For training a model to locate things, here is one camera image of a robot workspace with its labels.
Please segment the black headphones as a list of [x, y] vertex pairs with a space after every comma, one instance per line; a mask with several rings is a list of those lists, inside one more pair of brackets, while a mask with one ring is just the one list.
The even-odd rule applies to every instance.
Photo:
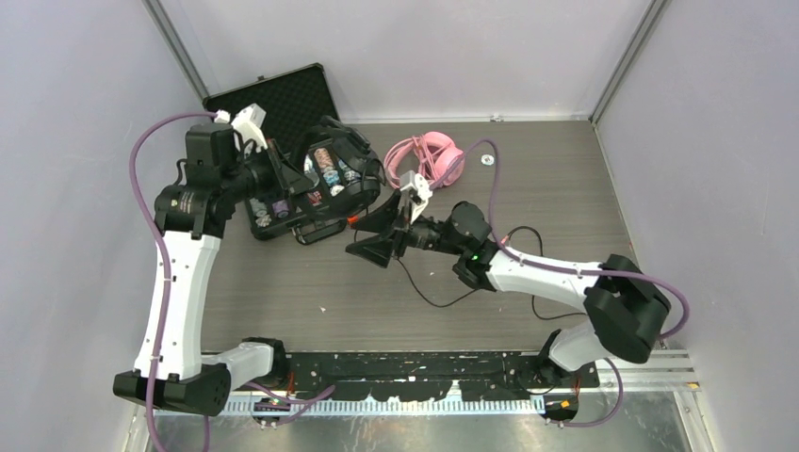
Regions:
[[310, 127], [290, 154], [310, 180], [293, 201], [314, 220], [347, 219], [365, 211], [386, 184], [383, 162], [358, 130], [331, 116]]

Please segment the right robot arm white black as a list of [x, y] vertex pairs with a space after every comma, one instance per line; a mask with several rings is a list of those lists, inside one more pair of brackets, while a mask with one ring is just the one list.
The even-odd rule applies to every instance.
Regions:
[[562, 386], [585, 364], [615, 357], [646, 363], [671, 310], [667, 297], [631, 260], [617, 254], [604, 262], [573, 263], [530, 255], [493, 236], [482, 210], [458, 202], [448, 218], [412, 216], [412, 201], [394, 193], [357, 220], [370, 236], [347, 253], [387, 267], [409, 248], [456, 257], [452, 267], [472, 290], [513, 292], [550, 299], [587, 316], [556, 330], [533, 361], [533, 371], [550, 386]]

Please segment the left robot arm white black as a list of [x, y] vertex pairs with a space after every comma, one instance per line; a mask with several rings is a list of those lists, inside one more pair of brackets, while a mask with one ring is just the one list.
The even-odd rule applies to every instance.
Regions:
[[289, 194], [302, 176], [257, 126], [209, 122], [186, 134], [185, 179], [142, 210], [155, 237], [155, 282], [148, 325], [132, 369], [113, 394], [145, 408], [216, 416], [229, 395], [255, 381], [281, 388], [290, 375], [282, 341], [244, 339], [203, 355], [201, 329], [211, 271], [236, 205], [272, 189]]

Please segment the pink headphones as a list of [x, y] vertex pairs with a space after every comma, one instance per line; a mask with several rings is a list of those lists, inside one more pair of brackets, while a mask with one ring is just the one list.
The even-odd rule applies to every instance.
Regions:
[[435, 187], [453, 185], [465, 167], [465, 151], [450, 136], [437, 131], [411, 136], [393, 145], [383, 160], [392, 187], [399, 187], [400, 163], [410, 154], [418, 163], [416, 173], [423, 175]]

